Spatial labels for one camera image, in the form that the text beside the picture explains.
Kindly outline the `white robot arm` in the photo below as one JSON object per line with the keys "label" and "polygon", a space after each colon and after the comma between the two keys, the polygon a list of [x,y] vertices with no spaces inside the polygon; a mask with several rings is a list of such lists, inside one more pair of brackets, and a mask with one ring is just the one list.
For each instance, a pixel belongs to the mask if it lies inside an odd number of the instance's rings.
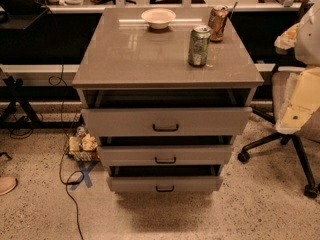
{"label": "white robot arm", "polygon": [[276,120],[278,132],[293,134],[320,108],[320,0],[276,39],[275,46],[293,48],[295,58],[306,65],[297,76],[289,75],[285,101]]}

